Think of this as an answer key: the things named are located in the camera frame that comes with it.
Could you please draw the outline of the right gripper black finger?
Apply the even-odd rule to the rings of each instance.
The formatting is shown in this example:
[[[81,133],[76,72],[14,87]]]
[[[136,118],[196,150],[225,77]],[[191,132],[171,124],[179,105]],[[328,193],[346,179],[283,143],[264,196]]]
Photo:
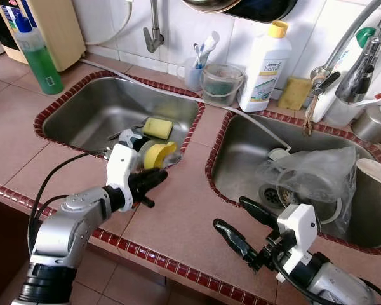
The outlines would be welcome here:
[[[222,238],[225,239],[228,246],[231,247],[231,249],[237,253],[244,262],[246,262],[249,268],[262,267],[259,252],[250,246],[246,241],[245,236],[234,229],[231,224],[216,218],[213,220],[213,227],[220,233],[220,235],[222,235]]]
[[[246,196],[239,198],[239,205],[243,207],[252,218],[263,224],[263,226],[271,227],[274,231],[278,230],[277,214],[272,210]]]

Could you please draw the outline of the yellow plastic bowl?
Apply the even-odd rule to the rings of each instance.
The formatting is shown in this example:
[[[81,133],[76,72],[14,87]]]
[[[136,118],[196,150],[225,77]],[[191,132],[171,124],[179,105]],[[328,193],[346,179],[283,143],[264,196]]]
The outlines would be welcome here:
[[[175,142],[160,143],[148,140],[140,149],[142,168],[164,168],[164,160],[168,155],[174,154],[178,149]]]

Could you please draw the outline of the bright yellow sponge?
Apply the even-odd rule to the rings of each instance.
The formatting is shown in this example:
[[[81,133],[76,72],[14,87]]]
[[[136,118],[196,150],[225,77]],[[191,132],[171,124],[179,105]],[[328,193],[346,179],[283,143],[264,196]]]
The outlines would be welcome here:
[[[173,130],[170,120],[149,117],[142,125],[142,133],[156,139],[168,140]]]

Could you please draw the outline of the steel sink basin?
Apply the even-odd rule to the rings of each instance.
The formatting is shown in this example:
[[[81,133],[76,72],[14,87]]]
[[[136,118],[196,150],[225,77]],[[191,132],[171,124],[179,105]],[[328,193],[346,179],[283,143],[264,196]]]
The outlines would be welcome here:
[[[361,159],[381,163],[379,147],[348,131],[315,124],[307,136],[300,118],[274,111],[260,111],[251,118],[285,140],[293,152],[353,146]],[[269,159],[269,151],[281,147],[280,142],[245,117],[228,114],[205,168],[211,188],[232,205],[239,205],[242,196],[263,201],[264,191],[260,189],[257,168]],[[357,172],[356,185],[347,232],[333,235],[333,227],[325,226],[319,235],[368,255],[381,255],[381,184],[364,172]]]
[[[101,71],[80,79],[45,107],[33,128],[43,139],[85,152],[112,147],[112,135],[148,118],[168,120],[168,140],[184,154],[204,110],[191,91]]]

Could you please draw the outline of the clear plastic bag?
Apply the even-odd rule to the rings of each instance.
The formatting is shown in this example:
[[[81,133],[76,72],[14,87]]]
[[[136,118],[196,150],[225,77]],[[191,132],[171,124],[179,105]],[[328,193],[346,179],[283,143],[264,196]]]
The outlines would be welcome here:
[[[292,191],[314,206],[321,229],[332,236],[347,235],[351,203],[356,192],[356,160],[352,146],[299,151],[257,166],[260,180]]]

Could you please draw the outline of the clear toothbrush cup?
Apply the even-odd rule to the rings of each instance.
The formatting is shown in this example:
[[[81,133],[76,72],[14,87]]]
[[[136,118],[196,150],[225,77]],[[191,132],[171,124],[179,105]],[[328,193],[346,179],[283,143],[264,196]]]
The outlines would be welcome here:
[[[203,67],[199,67],[195,58],[186,58],[178,67],[177,76],[184,82],[188,90],[202,90]]]

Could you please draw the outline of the clear container green scrubber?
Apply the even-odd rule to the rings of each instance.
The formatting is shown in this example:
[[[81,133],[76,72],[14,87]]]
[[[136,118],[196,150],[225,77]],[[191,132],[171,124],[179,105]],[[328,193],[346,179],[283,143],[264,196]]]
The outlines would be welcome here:
[[[205,104],[229,107],[237,98],[245,73],[228,64],[208,64],[203,69],[202,100]]]

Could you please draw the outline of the mustard yellow sponge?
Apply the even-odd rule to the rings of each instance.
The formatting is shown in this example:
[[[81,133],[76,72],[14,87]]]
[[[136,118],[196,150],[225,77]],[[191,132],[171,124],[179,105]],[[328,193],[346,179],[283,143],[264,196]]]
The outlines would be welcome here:
[[[278,100],[278,107],[299,111],[309,98],[312,83],[307,78],[288,78],[286,87]]]

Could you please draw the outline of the white rice paddle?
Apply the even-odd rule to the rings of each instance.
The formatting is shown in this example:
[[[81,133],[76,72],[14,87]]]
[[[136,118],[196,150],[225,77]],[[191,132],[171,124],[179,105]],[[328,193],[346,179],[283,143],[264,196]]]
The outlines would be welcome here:
[[[381,163],[371,159],[358,159],[356,168],[381,184]]]

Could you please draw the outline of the white blue toothbrush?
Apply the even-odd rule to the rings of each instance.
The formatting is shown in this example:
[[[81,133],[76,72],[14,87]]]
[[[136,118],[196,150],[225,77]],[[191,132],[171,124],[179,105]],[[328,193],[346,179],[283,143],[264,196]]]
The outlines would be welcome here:
[[[220,40],[219,32],[213,31],[211,34],[203,41],[202,44],[194,43],[194,52],[196,52],[196,57],[194,58],[194,68],[203,69],[207,64],[209,55],[216,48]]]

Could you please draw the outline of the white detergent bottle yellow cap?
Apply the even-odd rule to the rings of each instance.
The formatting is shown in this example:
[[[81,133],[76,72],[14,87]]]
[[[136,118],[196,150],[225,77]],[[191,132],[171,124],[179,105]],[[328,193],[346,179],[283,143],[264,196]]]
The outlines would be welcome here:
[[[257,112],[268,107],[275,84],[292,52],[292,45],[286,38],[288,29],[288,23],[276,20],[264,35],[254,40],[239,98],[242,111]]]

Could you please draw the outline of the small steel pot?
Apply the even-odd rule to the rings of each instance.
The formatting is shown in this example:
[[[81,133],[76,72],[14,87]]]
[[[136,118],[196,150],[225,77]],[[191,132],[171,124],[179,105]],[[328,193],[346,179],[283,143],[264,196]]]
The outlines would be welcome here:
[[[381,107],[370,105],[351,125],[351,130],[359,139],[373,144],[381,144]]]

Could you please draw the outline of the chrome gooseneck faucet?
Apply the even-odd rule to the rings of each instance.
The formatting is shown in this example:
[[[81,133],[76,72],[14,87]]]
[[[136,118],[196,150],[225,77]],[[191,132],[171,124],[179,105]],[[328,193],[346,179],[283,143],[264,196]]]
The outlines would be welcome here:
[[[316,104],[318,104],[318,98],[335,81],[334,79],[331,79],[330,81],[329,78],[333,74],[333,69],[337,63],[338,56],[344,52],[350,38],[355,37],[356,31],[361,28],[364,21],[367,20],[371,13],[373,13],[379,6],[381,6],[381,0],[371,0],[362,12],[359,13],[353,23],[351,23],[348,29],[345,30],[344,35],[342,35],[335,49],[333,49],[330,53],[330,57],[327,59],[325,64],[320,67],[316,67],[310,73],[312,84],[312,101],[309,108],[307,108],[307,112],[305,113],[304,136],[310,137],[312,134],[312,126],[314,125],[313,116],[314,110],[316,109]]]

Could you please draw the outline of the green soap bottle blue cap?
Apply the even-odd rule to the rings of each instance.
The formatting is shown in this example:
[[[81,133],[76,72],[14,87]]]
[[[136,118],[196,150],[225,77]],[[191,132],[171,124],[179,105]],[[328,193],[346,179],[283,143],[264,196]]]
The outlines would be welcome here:
[[[14,23],[17,28],[17,44],[43,93],[61,93],[65,87],[39,30],[20,12],[14,13]]]

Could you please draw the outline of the chrome sprayer faucet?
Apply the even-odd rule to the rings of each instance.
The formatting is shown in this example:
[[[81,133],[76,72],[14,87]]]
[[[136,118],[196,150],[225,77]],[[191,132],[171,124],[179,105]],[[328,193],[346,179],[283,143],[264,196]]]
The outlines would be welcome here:
[[[381,53],[381,20],[377,24],[376,33],[368,38],[364,49],[356,63],[351,67],[347,79],[341,82],[338,96],[348,104],[353,104],[364,98],[370,87],[377,60]]]

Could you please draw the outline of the beige water filter appliance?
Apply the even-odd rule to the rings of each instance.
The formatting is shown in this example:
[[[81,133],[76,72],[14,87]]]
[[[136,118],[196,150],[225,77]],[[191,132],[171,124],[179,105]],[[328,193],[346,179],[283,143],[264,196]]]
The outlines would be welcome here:
[[[0,0],[0,18],[16,43],[13,17],[20,12],[39,29],[58,72],[65,72],[86,52],[71,0]]]

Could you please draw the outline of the dark hanging wok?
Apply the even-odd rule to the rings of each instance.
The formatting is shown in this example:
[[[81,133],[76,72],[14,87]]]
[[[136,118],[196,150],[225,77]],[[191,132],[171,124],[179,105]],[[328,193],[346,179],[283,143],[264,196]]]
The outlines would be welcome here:
[[[182,0],[189,8],[203,13],[223,13],[260,23],[286,17],[298,0]]]

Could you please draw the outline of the white bottle green cap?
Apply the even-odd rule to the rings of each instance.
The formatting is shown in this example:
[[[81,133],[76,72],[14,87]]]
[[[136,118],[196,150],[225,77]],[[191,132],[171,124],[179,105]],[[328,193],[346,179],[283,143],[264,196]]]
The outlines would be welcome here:
[[[358,29],[349,39],[347,46],[338,54],[332,73],[340,75],[318,95],[316,105],[312,108],[312,122],[345,126],[351,120],[349,116],[356,113],[350,110],[344,98],[338,96],[338,90],[341,82],[350,76],[351,67],[361,58],[366,41],[373,37],[376,31],[376,28],[371,27]]]

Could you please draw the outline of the grey wall tap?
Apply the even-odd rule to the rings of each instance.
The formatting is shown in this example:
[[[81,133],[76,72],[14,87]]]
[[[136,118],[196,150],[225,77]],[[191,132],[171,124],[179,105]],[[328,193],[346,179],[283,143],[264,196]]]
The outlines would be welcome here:
[[[150,20],[152,20],[152,25],[149,27],[142,28],[142,34],[144,35],[144,40],[146,44],[146,50],[149,53],[155,53],[162,44],[164,44],[164,35],[161,32],[161,23],[159,23],[159,12],[158,0],[150,1]]]

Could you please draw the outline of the thin white wall tube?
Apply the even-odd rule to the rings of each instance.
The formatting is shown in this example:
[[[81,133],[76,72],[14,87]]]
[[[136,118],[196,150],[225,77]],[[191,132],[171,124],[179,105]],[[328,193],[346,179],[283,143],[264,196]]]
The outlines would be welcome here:
[[[117,28],[117,31],[113,32],[111,35],[109,35],[106,38],[100,39],[99,41],[84,41],[84,44],[88,44],[89,46],[97,46],[98,44],[106,43],[107,41],[110,41],[117,37],[124,28],[128,25],[130,22],[131,14],[133,12],[133,0],[124,0],[126,2],[126,18],[124,18],[122,24]]]

